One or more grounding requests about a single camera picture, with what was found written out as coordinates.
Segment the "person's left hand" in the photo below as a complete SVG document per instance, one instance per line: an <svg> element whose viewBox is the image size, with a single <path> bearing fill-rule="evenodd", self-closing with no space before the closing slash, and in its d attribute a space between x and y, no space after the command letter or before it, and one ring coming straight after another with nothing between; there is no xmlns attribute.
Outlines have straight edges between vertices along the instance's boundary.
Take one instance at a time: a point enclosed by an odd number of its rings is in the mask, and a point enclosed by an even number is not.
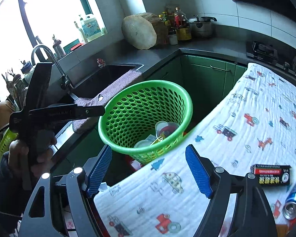
<svg viewBox="0 0 296 237"><path fill-rule="evenodd" d="M22 156L27 156L28 146L21 140L15 140L10 144L8 155L8 166L12 173L20 178L22 176L21 162ZM43 173L50 172L54 163L52 161L53 150L48 148L45 152L37 157L37 162L31 166L31 172L36 179L39 179Z"/></svg>

